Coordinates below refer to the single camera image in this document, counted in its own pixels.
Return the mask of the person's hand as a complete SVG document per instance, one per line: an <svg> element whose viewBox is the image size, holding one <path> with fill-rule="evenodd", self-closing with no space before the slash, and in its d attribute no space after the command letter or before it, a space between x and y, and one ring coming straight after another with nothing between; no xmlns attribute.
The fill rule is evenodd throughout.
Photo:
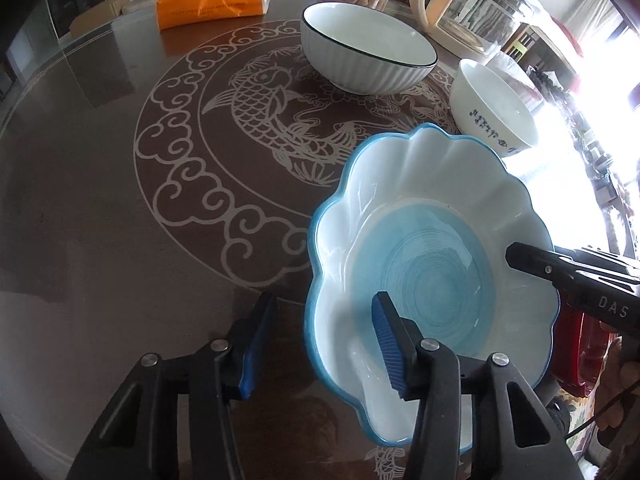
<svg viewBox="0 0 640 480"><path fill-rule="evenodd" d="M639 388L629 393L634 403L628 410L619 398L607 410L605 407L626 388L639 380L639 362L631 357L630 343L626 336L616 336L608 347L604 369L596 390L596 419L598 430L605 434L616 430L610 442L610 451L620 454L623 448L633 446L639 437Z"/></svg>

